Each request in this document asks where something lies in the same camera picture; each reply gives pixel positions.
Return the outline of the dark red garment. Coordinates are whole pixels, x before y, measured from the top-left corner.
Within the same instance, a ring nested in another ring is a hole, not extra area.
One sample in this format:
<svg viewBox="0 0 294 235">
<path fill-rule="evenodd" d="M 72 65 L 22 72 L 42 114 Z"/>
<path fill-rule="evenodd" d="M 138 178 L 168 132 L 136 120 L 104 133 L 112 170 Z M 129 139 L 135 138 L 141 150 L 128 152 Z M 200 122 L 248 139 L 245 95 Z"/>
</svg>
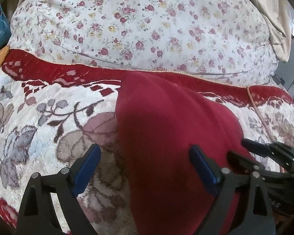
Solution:
<svg viewBox="0 0 294 235">
<path fill-rule="evenodd" d="M 116 117 L 138 234 L 193 234 L 213 196 L 189 149 L 199 145 L 220 167 L 228 151 L 249 157 L 238 119 L 197 92 L 139 72 L 123 79 Z"/>
</svg>

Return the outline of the black power adapter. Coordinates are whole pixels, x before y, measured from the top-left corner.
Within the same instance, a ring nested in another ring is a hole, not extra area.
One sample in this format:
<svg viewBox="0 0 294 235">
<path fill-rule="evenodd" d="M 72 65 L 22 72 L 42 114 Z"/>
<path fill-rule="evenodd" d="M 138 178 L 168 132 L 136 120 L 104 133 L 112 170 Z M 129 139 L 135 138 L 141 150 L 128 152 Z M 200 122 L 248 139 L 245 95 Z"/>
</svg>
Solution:
<svg viewBox="0 0 294 235">
<path fill-rule="evenodd" d="M 282 87 L 285 85 L 284 79 L 281 77 L 278 77 L 276 74 L 272 76 L 272 79 L 277 85 L 281 85 Z"/>
</svg>

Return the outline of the red white plush blanket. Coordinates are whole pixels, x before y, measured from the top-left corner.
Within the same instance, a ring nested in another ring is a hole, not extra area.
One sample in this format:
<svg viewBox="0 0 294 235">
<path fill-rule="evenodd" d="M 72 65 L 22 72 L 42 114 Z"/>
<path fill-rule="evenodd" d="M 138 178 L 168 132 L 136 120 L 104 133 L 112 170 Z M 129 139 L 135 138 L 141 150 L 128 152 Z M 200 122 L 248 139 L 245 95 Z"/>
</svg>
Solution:
<svg viewBox="0 0 294 235">
<path fill-rule="evenodd" d="M 53 64 L 9 51 L 0 67 L 0 216 L 5 223 L 16 227 L 33 172 L 56 172 L 97 143 L 102 163 L 78 202 L 100 234 L 137 233 L 115 112 L 119 87 L 130 72 L 139 71 Z M 294 104 L 280 88 L 236 87 L 175 72 L 139 73 L 226 106 L 249 139 L 294 147 Z"/>
</svg>

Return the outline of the floral white quilt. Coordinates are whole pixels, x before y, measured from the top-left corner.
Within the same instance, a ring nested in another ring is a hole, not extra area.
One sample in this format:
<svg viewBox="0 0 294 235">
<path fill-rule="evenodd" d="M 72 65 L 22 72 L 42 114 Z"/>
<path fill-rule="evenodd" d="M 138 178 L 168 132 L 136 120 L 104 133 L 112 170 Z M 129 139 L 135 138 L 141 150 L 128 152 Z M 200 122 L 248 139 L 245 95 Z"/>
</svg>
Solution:
<svg viewBox="0 0 294 235">
<path fill-rule="evenodd" d="M 11 18 L 9 44 L 53 63 L 234 85 L 267 83 L 278 65 L 249 0 L 25 0 Z"/>
</svg>

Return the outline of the beige curtain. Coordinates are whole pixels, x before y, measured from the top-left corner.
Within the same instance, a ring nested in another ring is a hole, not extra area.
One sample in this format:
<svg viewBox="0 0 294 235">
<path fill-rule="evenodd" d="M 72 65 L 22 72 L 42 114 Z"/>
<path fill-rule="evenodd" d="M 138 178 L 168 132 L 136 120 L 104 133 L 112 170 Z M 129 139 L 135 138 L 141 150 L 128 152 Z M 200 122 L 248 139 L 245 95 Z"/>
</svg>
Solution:
<svg viewBox="0 0 294 235">
<path fill-rule="evenodd" d="M 288 0 L 250 0 L 264 17 L 270 43 L 278 60 L 288 62 L 292 45 L 294 10 Z"/>
</svg>

